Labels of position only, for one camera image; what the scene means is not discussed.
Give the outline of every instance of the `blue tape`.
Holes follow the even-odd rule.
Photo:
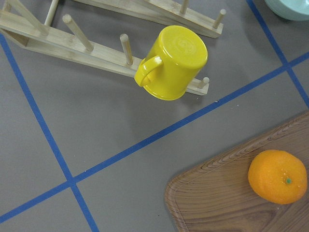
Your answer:
[[[104,168],[116,163],[117,161],[131,155],[132,153],[142,149],[143,147],[157,141],[158,139],[161,139],[162,137],[172,133],[173,131],[187,125],[188,123],[198,119],[199,117],[213,111],[214,109],[230,102],[231,100],[241,96],[242,94],[256,88],[257,86],[261,85],[262,83],[265,83],[266,81],[272,79],[273,77],[279,75],[280,73],[284,72],[285,71],[285,68],[282,66],[266,75],[264,75],[263,77],[247,84],[246,86],[236,90],[235,92],[221,98],[218,102],[214,102],[202,109],[200,109],[199,111],[196,111],[195,113],[189,115],[188,117],[185,117],[184,119],[174,123],[173,125],[161,130],[160,132],[144,139],[143,141],[129,147],[128,149],[118,153],[117,155],[103,161],[102,163],[100,164],[97,164],[96,166],[86,170],[85,172],[77,175],[75,177],[75,181],[76,182],[79,182],[79,181],[82,181],[88,177],[90,177],[91,175],[103,170]]]
[[[69,184],[68,182],[64,182],[61,185],[58,185],[57,187],[54,187],[53,189],[41,194],[40,196],[33,198],[32,200],[22,204],[21,206],[11,210],[10,212],[2,215],[0,217],[0,224],[15,217],[16,215],[32,208],[33,206],[47,200],[48,198],[51,198],[53,196],[55,196],[56,194],[60,193],[63,190],[66,190],[67,188],[69,188]]]
[[[19,85],[20,85],[22,91],[24,92],[24,95],[26,96],[26,99],[27,99],[27,101],[28,101],[28,103],[29,103],[29,105],[30,105],[40,127],[41,127],[41,130],[44,133],[44,136],[46,137],[46,139],[48,141],[48,144],[49,144],[51,150],[53,151],[53,153],[55,155],[56,160],[59,163],[59,166],[60,166],[65,178],[67,179],[68,183],[70,184],[70,187],[71,187],[71,189],[74,193],[74,196],[75,196],[75,198],[76,198],[76,200],[77,200],[77,202],[78,202],[78,204],[79,204],[79,206],[80,206],[80,208],[81,208],[91,230],[93,232],[97,232],[98,231],[97,225],[96,225],[93,217],[91,216],[90,211],[89,211],[87,205],[85,204],[85,201],[83,200],[83,197],[82,197],[80,191],[78,190],[76,183],[74,182],[73,176],[72,176],[72,174],[71,174],[71,172],[70,172],[70,170],[69,170],[69,168],[68,168],[68,166],[67,166],[67,164],[66,164],[66,162],[65,162],[65,160],[64,160],[64,158],[63,158],[63,156],[62,156],[62,154],[61,154],[61,152],[60,152],[60,150],[59,150],[59,148],[58,148],[58,146],[57,146],[47,124],[46,124],[46,122],[45,122],[45,120],[44,120],[44,118],[43,118],[43,115],[41,114],[41,112],[38,108],[38,105],[36,104],[32,94],[30,92],[30,89],[29,89],[29,87],[28,87],[28,85],[27,85],[27,83],[26,83],[16,61],[15,61],[15,58],[14,58],[6,40],[5,40],[5,38],[2,34],[0,34],[0,43],[1,43],[1,46],[4,50],[4,53],[7,57],[10,65],[11,65],[11,68],[12,68],[12,70],[13,70],[13,72],[14,72],[14,74],[15,74],[18,82],[19,82]],[[22,209],[26,210],[27,208],[26,207],[19,208],[19,210],[22,210]]]
[[[295,75],[291,64],[288,63],[286,57],[284,56],[282,50],[280,49],[279,45],[277,44],[274,36],[272,35],[272,33],[270,32],[266,22],[264,21],[264,19],[262,18],[260,12],[258,11],[256,5],[253,3],[253,0],[247,0],[247,3],[249,5],[249,7],[251,8],[254,16],[256,17],[257,21],[259,22],[259,24],[261,25],[265,35],[267,36],[269,42],[271,43],[272,47],[274,48],[275,52],[277,53],[280,61],[282,62],[282,64],[286,67],[286,70],[291,78],[291,80],[293,81],[297,91],[299,92],[300,96],[302,97],[303,101],[305,102],[305,104],[307,105],[307,107],[309,108],[309,97],[306,94],[304,88],[302,87],[301,83],[299,82],[297,76]],[[308,53],[306,53],[305,55],[300,56],[298,59],[293,60],[292,65],[296,65],[301,61],[304,61],[304,59],[308,58]]]

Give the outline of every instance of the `orange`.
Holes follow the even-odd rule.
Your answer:
[[[307,191],[304,164],[285,151],[267,150],[252,161],[248,180],[262,198],[278,204],[290,204],[301,199]]]

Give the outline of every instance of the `gray surface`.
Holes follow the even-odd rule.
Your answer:
[[[49,0],[22,2],[44,21]],[[82,198],[76,199],[76,189],[70,189],[72,180],[64,177],[0,49],[0,231],[77,232],[96,231],[96,226],[107,232],[177,231],[164,204],[171,178],[308,109],[308,96],[299,94],[287,72],[279,69],[273,75],[282,63],[248,4],[206,2],[191,1],[190,7],[211,18],[227,10],[222,36],[201,36],[209,61],[197,78],[210,78],[207,96],[186,93],[179,100],[162,101],[129,77],[33,53],[8,41],[72,176],[98,169],[77,182]],[[264,1],[254,3],[288,61],[309,52],[309,22],[283,20]],[[53,27],[69,32],[61,20],[66,13],[90,40],[114,49],[122,49],[119,35],[128,34],[133,55],[140,58],[164,28],[71,0],[60,1]],[[309,94],[309,60],[293,71]],[[195,112],[201,117],[194,120]],[[180,126],[184,118],[189,123]],[[168,133],[162,136],[164,129]],[[103,163],[122,154],[129,156]],[[57,190],[60,184],[63,191]],[[81,199],[90,214],[80,207]],[[93,218],[90,226],[86,218]]]

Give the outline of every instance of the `yellow mug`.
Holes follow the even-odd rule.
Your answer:
[[[164,28],[134,76],[153,96],[175,100],[207,62],[205,44],[193,31],[181,26]]]

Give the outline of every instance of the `wooden tray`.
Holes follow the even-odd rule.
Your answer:
[[[309,170],[309,112],[172,179],[167,206],[181,232],[308,232],[309,192],[280,205],[256,195],[251,161],[268,149],[285,150]]]

